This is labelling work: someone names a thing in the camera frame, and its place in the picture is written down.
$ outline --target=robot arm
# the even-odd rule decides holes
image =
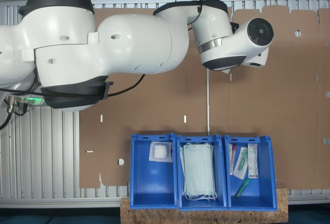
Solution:
[[[90,0],[51,1],[28,0],[20,9],[19,25],[0,26],[0,33],[10,37],[0,38],[0,51],[9,48],[0,55],[5,56],[0,60],[0,87],[24,79],[36,65],[41,92],[95,96],[45,97],[50,107],[66,110],[87,108],[106,96],[111,73],[155,74],[176,68],[188,50],[187,23],[197,18],[201,4],[175,2],[154,15],[113,15],[96,30]],[[273,39],[266,20],[253,19],[233,34],[222,1],[202,4],[191,25],[202,65],[221,71],[266,63],[264,51]]]

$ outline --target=osb board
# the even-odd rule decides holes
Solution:
[[[131,210],[129,199],[122,198],[120,204],[121,223],[282,223],[288,222],[288,189],[279,186],[277,212],[259,211],[184,211],[176,210]]]
[[[110,15],[152,15],[153,11],[102,8],[95,9],[94,16],[98,26]],[[187,55],[176,69],[146,75],[135,89],[80,112],[80,188],[99,188],[99,173],[104,185],[127,185],[133,133],[206,135],[206,69],[200,63],[192,31],[189,37]],[[134,85],[140,77],[124,73],[110,75],[109,81],[114,81],[114,85],[109,93]],[[118,165],[120,158],[124,159],[123,166]]]
[[[274,29],[267,64],[239,66],[230,75],[210,72],[210,131],[272,138],[275,176],[291,189],[329,188],[329,19],[314,11],[268,6],[237,10],[242,25],[261,17]],[[301,37],[295,36],[300,30]]]

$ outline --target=sterile package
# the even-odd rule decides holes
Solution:
[[[149,161],[172,162],[172,143],[152,141],[150,144]]]
[[[230,171],[230,175],[233,175],[232,173],[232,155],[233,155],[233,145],[232,144],[228,144],[228,151],[229,151],[229,171]]]
[[[238,160],[234,169],[233,175],[238,177],[239,179],[244,179],[246,170],[248,168],[248,150],[246,147],[241,147],[241,151],[239,152]]]
[[[216,200],[217,193],[213,174],[213,146],[205,144],[186,144],[180,149],[180,159],[185,176],[185,195],[190,201]]]
[[[249,156],[249,179],[257,179],[258,174],[258,144],[247,144]]]

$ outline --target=white label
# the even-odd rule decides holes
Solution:
[[[248,144],[249,155],[249,179],[257,179],[258,175],[258,145]]]

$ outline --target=plastic package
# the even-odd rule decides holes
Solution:
[[[241,194],[243,193],[243,191],[245,190],[245,188],[247,187],[249,182],[250,182],[250,179],[245,179],[244,180],[243,184],[241,185],[241,187],[239,187],[238,191],[235,194],[236,199],[241,196]]]
[[[241,147],[241,151],[239,152],[238,160],[235,166],[235,170],[233,175],[238,177],[239,179],[244,179],[246,170],[248,168],[248,150],[246,147]]]
[[[257,179],[258,174],[258,144],[247,144],[249,152],[249,179]]]
[[[233,175],[234,172],[234,160],[236,156],[236,144],[234,144],[232,155],[230,156],[230,175]]]
[[[172,143],[152,141],[150,144],[149,161],[172,162]]]
[[[232,173],[232,155],[233,155],[233,145],[232,144],[228,144],[228,151],[229,151],[229,164],[230,164],[230,174],[233,175]]]

